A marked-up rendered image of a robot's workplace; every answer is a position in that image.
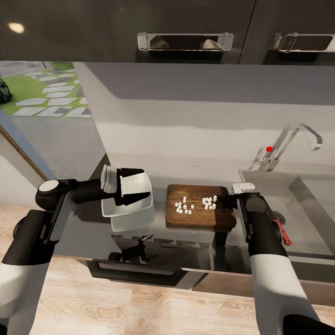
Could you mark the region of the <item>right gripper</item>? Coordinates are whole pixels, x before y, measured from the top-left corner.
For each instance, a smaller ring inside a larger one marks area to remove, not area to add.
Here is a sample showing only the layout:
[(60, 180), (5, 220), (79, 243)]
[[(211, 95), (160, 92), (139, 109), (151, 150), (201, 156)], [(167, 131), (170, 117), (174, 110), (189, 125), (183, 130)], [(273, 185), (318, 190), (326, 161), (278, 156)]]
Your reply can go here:
[[(235, 198), (239, 196), (239, 194), (235, 195), (223, 195), (222, 196), (222, 204), (224, 208), (236, 208), (235, 206)], [(237, 209), (237, 208), (236, 208)], [(238, 210), (238, 209), (237, 209)]]

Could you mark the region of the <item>cutting board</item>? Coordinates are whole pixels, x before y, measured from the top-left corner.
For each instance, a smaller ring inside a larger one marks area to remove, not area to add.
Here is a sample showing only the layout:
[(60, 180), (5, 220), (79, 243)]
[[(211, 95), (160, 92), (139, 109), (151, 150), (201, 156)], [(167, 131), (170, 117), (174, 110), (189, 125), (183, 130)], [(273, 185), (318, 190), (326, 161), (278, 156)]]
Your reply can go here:
[[(228, 189), (223, 186), (171, 184), (167, 188), (166, 223), (233, 228), (237, 224), (233, 208), (226, 208), (226, 213), (220, 210), (218, 198), (223, 195), (229, 195)], [(216, 202), (213, 200), (215, 196)], [(186, 203), (183, 203), (184, 197)], [(204, 199), (211, 199), (210, 205), (216, 205), (215, 209), (205, 209), (205, 204), (202, 203)], [(181, 205), (182, 214), (176, 212), (176, 204)], [(191, 208), (192, 205), (194, 208)]]

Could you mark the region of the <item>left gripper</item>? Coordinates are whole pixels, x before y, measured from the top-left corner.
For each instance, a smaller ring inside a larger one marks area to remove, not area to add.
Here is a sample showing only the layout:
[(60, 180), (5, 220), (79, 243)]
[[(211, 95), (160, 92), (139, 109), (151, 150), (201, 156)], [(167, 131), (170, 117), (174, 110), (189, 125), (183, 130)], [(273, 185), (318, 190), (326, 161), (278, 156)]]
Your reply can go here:
[(137, 201), (143, 200), (150, 196), (150, 192), (123, 194), (121, 197), (121, 179), (120, 176), (126, 177), (135, 174), (145, 173), (140, 168), (121, 168), (117, 169), (117, 190), (115, 193), (107, 193), (101, 188), (101, 179), (91, 179), (88, 184), (88, 192), (91, 201), (98, 201), (108, 198), (114, 198), (116, 206), (128, 206)]

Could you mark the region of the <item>parer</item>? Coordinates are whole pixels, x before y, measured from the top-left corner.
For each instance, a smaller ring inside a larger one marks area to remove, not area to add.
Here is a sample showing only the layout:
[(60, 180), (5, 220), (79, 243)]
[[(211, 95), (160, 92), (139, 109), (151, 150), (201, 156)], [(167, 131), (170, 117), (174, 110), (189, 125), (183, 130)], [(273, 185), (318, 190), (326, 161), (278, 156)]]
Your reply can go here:
[(275, 214), (273, 213), (271, 207), (268, 205), (267, 202), (266, 202), (266, 205), (267, 205), (267, 213), (269, 214), (269, 216), (270, 216), (270, 218), (271, 218), (271, 221), (272, 221), (272, 222), (275, 221), (275, 222), (278, 223), (278, 225), (279, 225), (280, 228), (281, 228), (282, 238), (284, 239), (285, 244), (290, 246), (290, 245), (292, 244), (292, 242), (291, 242), (291, 240), (289, 239), (288, 235), (286, 234), (284, 228), (282, 227), (282, 225), (281, 225), (281, 221), (279, 221), (279, 220), (276, 218)]

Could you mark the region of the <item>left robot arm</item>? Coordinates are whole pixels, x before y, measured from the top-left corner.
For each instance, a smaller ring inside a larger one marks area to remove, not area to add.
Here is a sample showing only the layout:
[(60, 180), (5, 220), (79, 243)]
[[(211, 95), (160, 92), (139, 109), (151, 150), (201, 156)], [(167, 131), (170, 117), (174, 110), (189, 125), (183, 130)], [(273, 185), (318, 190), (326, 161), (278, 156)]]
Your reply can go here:
[(38, 187), (36, 204), (13, 230), (13, 242), (0, 263), (0, 335), (29, 335), (54, 246), (75, 204), (114, 198), (128, 206), (150, 192), (123, 194), (121, 179), (145, 173), (140, 168), (104, 165), (101, 178), (48, 180)]

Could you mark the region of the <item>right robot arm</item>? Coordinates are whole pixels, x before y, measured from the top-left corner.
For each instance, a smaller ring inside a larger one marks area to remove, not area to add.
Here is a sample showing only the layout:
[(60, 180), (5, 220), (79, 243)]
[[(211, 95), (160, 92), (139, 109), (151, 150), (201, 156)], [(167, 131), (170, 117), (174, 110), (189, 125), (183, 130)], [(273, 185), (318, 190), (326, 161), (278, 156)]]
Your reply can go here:
[(239, 211), (252, 269), (260, 335), (335, 335), (308, 300), (282, 245), (282, 232), (267, 213), (265, 198), (252, 183), (234, 183), (224, 208)]

